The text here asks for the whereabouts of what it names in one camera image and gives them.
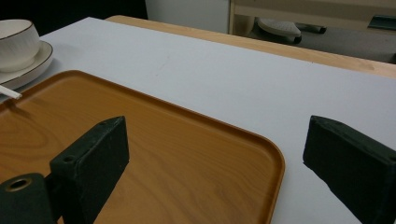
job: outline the white object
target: white object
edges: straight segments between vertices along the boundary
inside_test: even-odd
[[[0,85],[0,93],[3,93],[4,95],[7,95],[14,99],[20,99],[22,97],[22,95],[20,93],[10,90],[10,89],[8,89],[4,86],[1,86],[1,85]]]
[[[311,115],[396,148],[396,78],[92,18],[41,39],[56,63],[24,88],[77,69],[272,140],[286,160],[272,224],[360,224],[303,164]]]
[[[300,37],[301,31],[297,28],[294,22],[291,21],[276,21],[271,19],[259,18],[257,24],[264,31],[283,36]]]
[[[39,36],[31,21],[0,21],[0,72],[14,72],[31,65],[39,47]]]
[[[31,65],[15,72],[0,72],[0,85],[15,90],[43,74],[52,62],[52,45],[40,41],[39,46],[39,51]]]

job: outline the saucer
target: saucer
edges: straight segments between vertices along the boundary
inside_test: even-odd
[[[52,62],[52,45],[40,41],[40,49],[35,56],[35,61],[28,67],[15,72],[0,72],[0,85],[15,90],[26,85],[46,71]]]

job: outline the wooden table edge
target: wooden table edge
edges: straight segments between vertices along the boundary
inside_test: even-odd
[[[158,21],[141,20],[121,15],[109,17],[106,19],[106,21],[132,25],[175,35],[194,37],[245,49],[254,49],[288,58],[303,60],[311,63],[325,64],[382,77],[396,78],[396,64],[391,63],[381,63],[312,49],[301,49],[293,46],[285,46],[237,35],[226,35],[223,33],[178,26]]]

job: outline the cup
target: cup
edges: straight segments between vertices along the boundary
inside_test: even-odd
[[[22,70],[35,61],[40,39],[28,20],[0,21],[0,72]]]

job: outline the orange tray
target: orange tray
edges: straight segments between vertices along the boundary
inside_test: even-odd
[[[268,139],[80,71],[0,104],[0,182],[123,115],[131,160],[95,223],[270,223],[285,170]]]

